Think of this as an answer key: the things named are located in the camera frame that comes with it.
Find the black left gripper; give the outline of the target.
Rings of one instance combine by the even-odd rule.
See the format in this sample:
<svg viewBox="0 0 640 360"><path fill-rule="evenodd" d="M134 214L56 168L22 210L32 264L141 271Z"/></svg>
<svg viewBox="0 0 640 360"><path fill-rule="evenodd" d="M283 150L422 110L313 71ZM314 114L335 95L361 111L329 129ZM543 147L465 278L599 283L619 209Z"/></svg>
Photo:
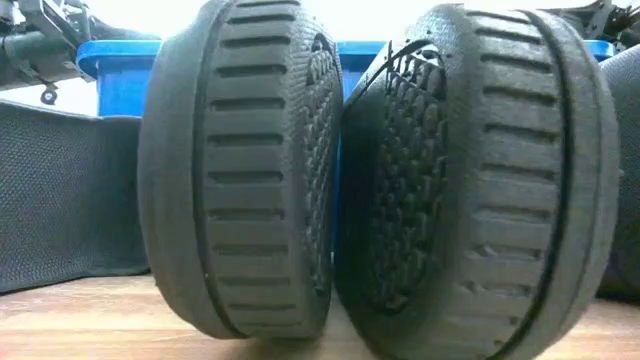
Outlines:
<svg viewBox="0 0 640 360"><path fill-rule="evenodd" d="M79 47L89 40L160 40L111 26L85 0L0 0L0 91L79 77Z"/></svg>

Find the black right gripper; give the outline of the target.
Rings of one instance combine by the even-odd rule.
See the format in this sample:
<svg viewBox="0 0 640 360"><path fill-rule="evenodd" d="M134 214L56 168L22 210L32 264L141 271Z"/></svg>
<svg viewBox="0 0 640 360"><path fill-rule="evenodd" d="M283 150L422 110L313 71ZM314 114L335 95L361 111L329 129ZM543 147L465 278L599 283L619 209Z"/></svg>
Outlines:
<svg viewBox="0 0 640 360"><path fill-rule="evenodd" d="M587 25L584 37L604 40L618 50L640 45L640 0L597 0L593 7L550 8L545 12L578 25Z"/></svg>

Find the blue plastic bin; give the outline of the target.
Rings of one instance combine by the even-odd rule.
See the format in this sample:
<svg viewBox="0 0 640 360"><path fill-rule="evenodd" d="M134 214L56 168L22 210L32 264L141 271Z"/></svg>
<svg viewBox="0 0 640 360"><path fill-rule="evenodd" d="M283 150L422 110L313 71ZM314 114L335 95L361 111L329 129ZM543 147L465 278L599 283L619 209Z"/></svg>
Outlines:
<svg viewBox="0 0 640 360"><path fill-rule="evenodd" d="M109 157L113 167L107 184L115 186L110 195L113 209L94 216L95 227L87 243L93 253L113 261L141 261L145 258L136 200L136 171L139 116L145 100L154 60L160 50L158 40L101 40L81 46L78 65L97 81L98 112L103 116L125 117L110 127ZM273 44L262 42L241 49L213 63L222 77L254 77L259 83L273 79L281 84L287 73L296 71L306 86L314 79L344 72L341 89L350 94L357 80L382 50L380 42L347 42L332 45L323 37L307 45L288 39Z"/></svg>

